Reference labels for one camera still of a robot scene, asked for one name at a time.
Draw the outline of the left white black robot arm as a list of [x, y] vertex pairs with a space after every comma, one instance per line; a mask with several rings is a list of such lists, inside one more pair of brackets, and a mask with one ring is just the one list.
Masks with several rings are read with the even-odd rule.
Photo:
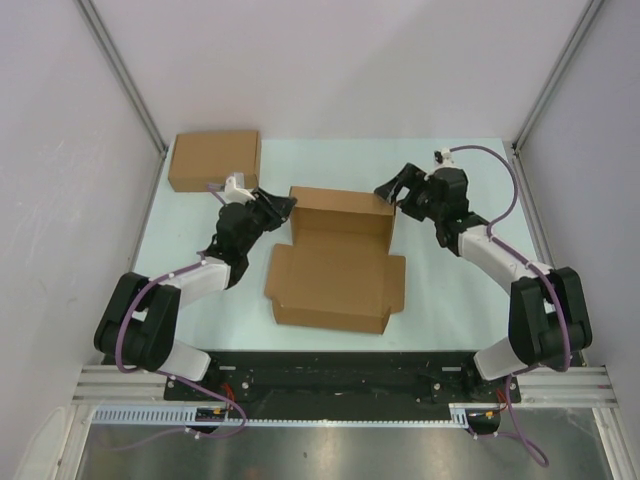
[[197, 398], [214, 397], [221, 376], [209, 368], [211, 356], [176, 339], [180, 310], [208, 295], [234, 287], [249, 266], [248, 254], [260, 237], [279, 229], [297, 199], [261, 188], [225, 189], [210, 244], [199, 260], [155, 279], [122, 275], [94, 334], [94, 347], [124, 373], [144, 370], [186, 379]]

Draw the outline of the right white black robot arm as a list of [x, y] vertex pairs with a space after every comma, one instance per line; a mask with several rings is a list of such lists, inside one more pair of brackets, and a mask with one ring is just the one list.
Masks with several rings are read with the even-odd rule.
[[405, 215], [435, 226], [441, 247], [472, 263], [509, 296], [506, 336], [473, 356], [473, 369], [461, 376], [463, 393], [484, 401], [497, 379], [539, 366], [564, 372], [571, 355], [588, 347], [592, 333], [578, 273], [531, 261], [495, 235], [473, 212], [466, 173], [446, 161], [431, 172], [408, 163], [375, 195]]

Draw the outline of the closed brown cardboard box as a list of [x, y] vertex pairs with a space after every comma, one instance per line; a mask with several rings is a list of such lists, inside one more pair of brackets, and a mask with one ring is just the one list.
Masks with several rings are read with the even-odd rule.
[[259, 185], [261, 135], [257, 130], [221, 130], [176, 136], [168, 181], [175, 192], [205, 192], [209, 184], [223, 185], [234, 173], [244, 186]]

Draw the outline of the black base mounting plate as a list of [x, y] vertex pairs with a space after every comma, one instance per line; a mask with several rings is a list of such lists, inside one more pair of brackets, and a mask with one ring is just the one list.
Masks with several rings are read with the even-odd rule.
[[430, 403], [518, 403], [518, 381], [483, 380], [471, 351], [213, 351], [199, 382], [237, 402], [267, 393], [407, 394]]

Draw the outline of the right aluminium frame post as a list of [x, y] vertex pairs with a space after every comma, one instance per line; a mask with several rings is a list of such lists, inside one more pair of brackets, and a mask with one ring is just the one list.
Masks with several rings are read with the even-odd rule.
[[536, 96], [521, 127], [518, 129], [510, 145], [515, 154], [519, 154], [525, 146], [534, 127], [549, 106], [555, 92], [560, 87], [564, 77], [577, 57], [591, 28], [596, 23], [601, 11], [608, 4], [605, 0], [589, 0], [582, 9], [578, 20], [572, 27], [569, 36], [560, 50], [554, 64], [547, 75], [541, 90]]

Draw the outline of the aluminium frame post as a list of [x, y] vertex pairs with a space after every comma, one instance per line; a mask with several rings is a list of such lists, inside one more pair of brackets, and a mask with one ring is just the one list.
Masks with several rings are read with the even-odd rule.
[[91, 0], [74, 0], [81, 18], [111, 70], [116, 83], [130, 104], [157, 153], [164, 157], [168, 146], [116, 45], [96, 4]]
[[589, 0], [582, 9], [578, 20], [572, 27], [569, 36], [560, 50], [554, 64], [547, 75], [541, 90], [536, 96], [521, 127], [518, 129], [510, 145], [515, 154], [519, 154], [525, 146], [534, 127], [549, 106], [555, 92], [560, 87], [564, 77], [577, 57], [591, 28], [596, 23], [601, 11], [608, 4], [605, 0]]

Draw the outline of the left aluminium frame post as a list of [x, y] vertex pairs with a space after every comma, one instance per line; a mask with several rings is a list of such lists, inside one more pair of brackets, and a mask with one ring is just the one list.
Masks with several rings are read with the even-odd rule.
[[130, 104], [157, 153], [164, 157], [168, 146], [116, 45], [96, 4], [91, 0], [74, 0], [81, 18], [111, 70], [116, 83]]

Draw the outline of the front aluminium extrusion rail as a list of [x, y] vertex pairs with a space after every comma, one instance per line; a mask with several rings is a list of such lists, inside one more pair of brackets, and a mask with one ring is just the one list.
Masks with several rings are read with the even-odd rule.
[[[75, 404], [161, 402], [166, 379], [155, 373], [123, 374], [114, 366], [89, 365], [80, 374]], [[614, 408], [618, 405], [604, 367], [571, 367], [564, 373], [539, 368], [517, 377], [520, 408]]]

